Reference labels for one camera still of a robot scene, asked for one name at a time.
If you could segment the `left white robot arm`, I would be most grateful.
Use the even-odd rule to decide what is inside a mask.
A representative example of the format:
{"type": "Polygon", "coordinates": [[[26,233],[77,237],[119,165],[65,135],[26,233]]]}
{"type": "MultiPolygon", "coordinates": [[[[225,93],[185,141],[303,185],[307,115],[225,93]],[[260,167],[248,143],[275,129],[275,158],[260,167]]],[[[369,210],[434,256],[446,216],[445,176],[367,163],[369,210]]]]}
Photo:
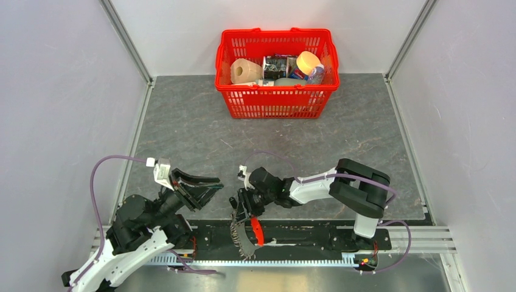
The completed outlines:
{"type": "Polygon", "coordinates": [[[153,176],[161,186],[158,198],[131,195],[125,199],[103,245],[81,268],[62,274],[69,291],[114,291],[152,258],[185,248],[192,228],[178,211],[182,207],[201,210],[223,188],[216,177],[192,176],[169,166],[155,166],[153,176]]]}

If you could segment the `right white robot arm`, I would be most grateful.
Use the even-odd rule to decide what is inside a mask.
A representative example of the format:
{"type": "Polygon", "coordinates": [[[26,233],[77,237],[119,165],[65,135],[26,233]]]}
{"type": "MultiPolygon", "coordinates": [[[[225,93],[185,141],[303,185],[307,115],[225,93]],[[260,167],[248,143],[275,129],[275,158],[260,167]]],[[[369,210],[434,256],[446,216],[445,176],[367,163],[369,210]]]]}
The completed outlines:
{"type": "Polygon", "coordinates": [[[271,203],[290,209],[333,198],[355,212],[351,240],[360,249],[375,242],[377,225],[397,196],[387,174],[347,158],[326,172],[308,177],[279,178],[263,167],[248,172],[245,165],[239,167],[237,176],[244,186],[229,200],[234,229],[247,221],[257,221],[271,203]]]}

